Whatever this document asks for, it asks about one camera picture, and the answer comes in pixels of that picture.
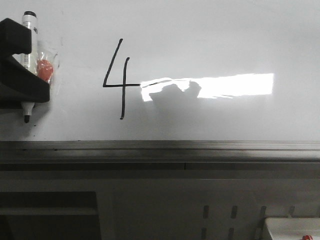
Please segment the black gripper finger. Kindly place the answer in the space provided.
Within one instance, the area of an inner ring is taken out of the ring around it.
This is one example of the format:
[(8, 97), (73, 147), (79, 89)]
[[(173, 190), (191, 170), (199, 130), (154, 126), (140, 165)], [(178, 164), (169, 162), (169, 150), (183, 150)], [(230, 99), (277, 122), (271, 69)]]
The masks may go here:
[(20, 102), (46, 103), (50, 86), (14, 58), (32, 52), (32, 32), (5, 18), (0, 22), (0, 107), (19, 108)]

